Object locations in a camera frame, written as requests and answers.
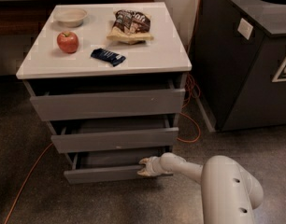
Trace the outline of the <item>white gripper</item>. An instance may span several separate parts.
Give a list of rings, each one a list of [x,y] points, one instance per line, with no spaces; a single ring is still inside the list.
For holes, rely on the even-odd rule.
[[[160,160],[159,157],[150,157],[140,160],[139,164],[146,165],[146,169],[137,171],[137,174],[141,176],[162,175],[164,170]]]

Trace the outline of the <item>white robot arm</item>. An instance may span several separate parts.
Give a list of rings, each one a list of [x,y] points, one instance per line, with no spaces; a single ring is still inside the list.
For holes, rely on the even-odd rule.
[[[142,176],[182,174],[201,186],[204,224],[255,224],[253,210],[264,200],[260,182],[238,162],[213,156],[204,165],[173,153],[144,158]]]

